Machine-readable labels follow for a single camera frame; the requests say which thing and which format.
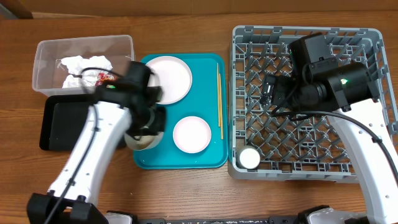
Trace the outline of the white paper cup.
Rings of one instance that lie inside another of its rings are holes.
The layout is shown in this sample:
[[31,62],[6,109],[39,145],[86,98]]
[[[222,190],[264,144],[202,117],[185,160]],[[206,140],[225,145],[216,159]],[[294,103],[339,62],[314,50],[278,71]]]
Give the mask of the white paper cup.
[[244,146],[236,153],[236,162],[243,169],[255,169],[261,161],[260,153],[252,146]]

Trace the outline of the pink shallow bowl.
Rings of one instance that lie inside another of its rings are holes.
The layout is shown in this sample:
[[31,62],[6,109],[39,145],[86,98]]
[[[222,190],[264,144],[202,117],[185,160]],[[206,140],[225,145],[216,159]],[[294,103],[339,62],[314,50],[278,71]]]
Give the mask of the pink shallow bowl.
[[196,154],[206,149],[211,141],[208,123],[197,116],[182,118],[174,127],[173,140],[183,152]]

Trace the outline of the large white plate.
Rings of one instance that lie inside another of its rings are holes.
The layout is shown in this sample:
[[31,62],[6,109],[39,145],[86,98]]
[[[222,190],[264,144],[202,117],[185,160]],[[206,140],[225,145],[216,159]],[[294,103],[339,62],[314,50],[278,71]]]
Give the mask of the large white plate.
[[159,104],[176,103],[190,91],[192,72],[183,60],[173,56],[161,56],[150,60],[146,65],[154,73],[149,78],[148,86],[162,88],[163,95]]

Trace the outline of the white bowl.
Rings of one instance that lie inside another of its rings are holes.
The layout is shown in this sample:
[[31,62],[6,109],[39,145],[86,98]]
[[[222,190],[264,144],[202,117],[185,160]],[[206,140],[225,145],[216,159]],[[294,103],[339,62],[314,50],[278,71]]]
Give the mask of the white bowl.
[[135,140],[128,134],[124,134],[126,146],[135,151],[142,151],[156,147],[162,140],[164,133],[160,132],[155,136],[142,136],[139,140]]

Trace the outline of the red snack wrapper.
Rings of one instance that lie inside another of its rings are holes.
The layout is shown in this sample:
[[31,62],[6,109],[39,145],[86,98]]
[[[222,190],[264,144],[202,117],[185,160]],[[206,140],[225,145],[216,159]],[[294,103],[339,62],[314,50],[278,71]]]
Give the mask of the red snack wrapper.
[[115,76],[112,74],[99,72],[95,86],[99,86],[105,81],[114,81],[115,79]]

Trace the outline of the white tissue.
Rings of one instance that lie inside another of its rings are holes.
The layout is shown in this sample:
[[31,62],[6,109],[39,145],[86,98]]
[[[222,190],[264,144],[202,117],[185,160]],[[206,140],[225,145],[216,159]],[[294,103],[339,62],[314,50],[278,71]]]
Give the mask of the white tissue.
[[65,57],[60,63],[68,70],[62,88],[77,88],[81,87],[81,84],[95,86],[99,72],[109,73],[108,70],[113,69],[111,62],[104,55],[90,58],[83,58],[81,55]]

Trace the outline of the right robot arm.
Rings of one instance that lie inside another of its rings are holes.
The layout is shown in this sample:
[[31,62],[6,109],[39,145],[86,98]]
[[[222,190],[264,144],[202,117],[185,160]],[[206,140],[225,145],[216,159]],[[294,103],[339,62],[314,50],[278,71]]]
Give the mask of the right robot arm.
[[387,130],[377,79],[359,62],[339,65],[321,33],[289,45],[289,77],[268,75],[261,103],[272,117],[300,121],[326,116],[341,139],[359,181],[366,213],[318,206],[299,213],[298,223],[396,223],[397,152]]

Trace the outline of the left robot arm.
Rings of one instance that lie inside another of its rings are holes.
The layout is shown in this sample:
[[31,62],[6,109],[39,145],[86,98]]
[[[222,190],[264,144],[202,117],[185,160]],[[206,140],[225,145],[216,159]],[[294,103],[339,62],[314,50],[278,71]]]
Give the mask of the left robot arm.
[[124,212],[102,214],[96,207],[106,169],[121,140],[133,150],[151,149],[165,131],[166,110],[158,107],[163,91],[149,86],[154,72],[132,61],[125,75],[106,80],[91,94],[82,132],[46,194],[27,203],[30,223],[137,223]]

